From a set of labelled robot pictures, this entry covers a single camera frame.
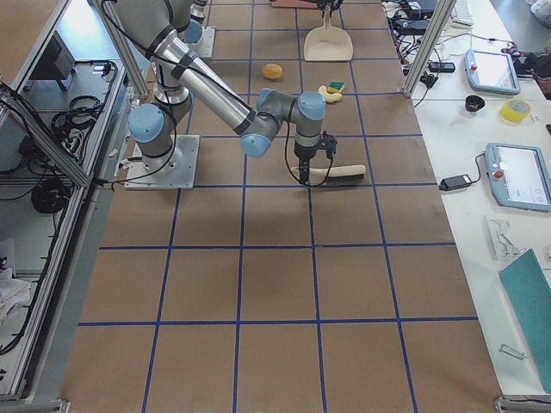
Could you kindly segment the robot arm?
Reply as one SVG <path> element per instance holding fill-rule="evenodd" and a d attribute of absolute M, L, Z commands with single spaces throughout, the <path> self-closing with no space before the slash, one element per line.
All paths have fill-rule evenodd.
<path fill-rule="evenodd" d="M 322 128 L 326 105 L 320 93 L 292 96 L 263 89 L 252 108 L 189 47 L 185 34 L 204 16 L 198 2 L 116 1 L 114 9 L 108 20 L 159 68 L 166 102 L 189 95 L 198 98 L 240 137 L 241 149 L 249 157 L 262 157 L 282 126 L 293 128 L 295 178 L 301 185 L 310 185 L 310 162 L 320 151 L 334 159 L 337 141 Z"/>
<path fill-rule="evenodd" d="M 342 1 L 269 1 L 269 4 L 275 8 L 295 8 L 295 9 L 317 9 L 324 11 L 326 8 L 332 13 L 338 10 Z M 178 37 L 190 43 L 197 43 L 202 37 L 202 25 L 205 19 L 204 9 L 207 1 L 193 1 L 190 6 L 190 20 L 187 26 L 178 28 Z"/>

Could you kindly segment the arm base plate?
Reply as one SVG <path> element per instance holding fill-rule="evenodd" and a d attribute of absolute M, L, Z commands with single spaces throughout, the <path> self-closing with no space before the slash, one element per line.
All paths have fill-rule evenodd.
<path fill-rule="evenodd" d="M 190 26 L 185 31 L 188 46 L 202 59 L 210 59 L 214 52 L 214 27 Z"/>
<path fill-rule="evenodd" d="M 128 190 L 192 189 L 201 137 L 199 135 L 176 136 L 176 149 L 160 158 L 143 157 L 138 144 L 133 156 L 140 157 L 129 164 L 124 182 Z"/>

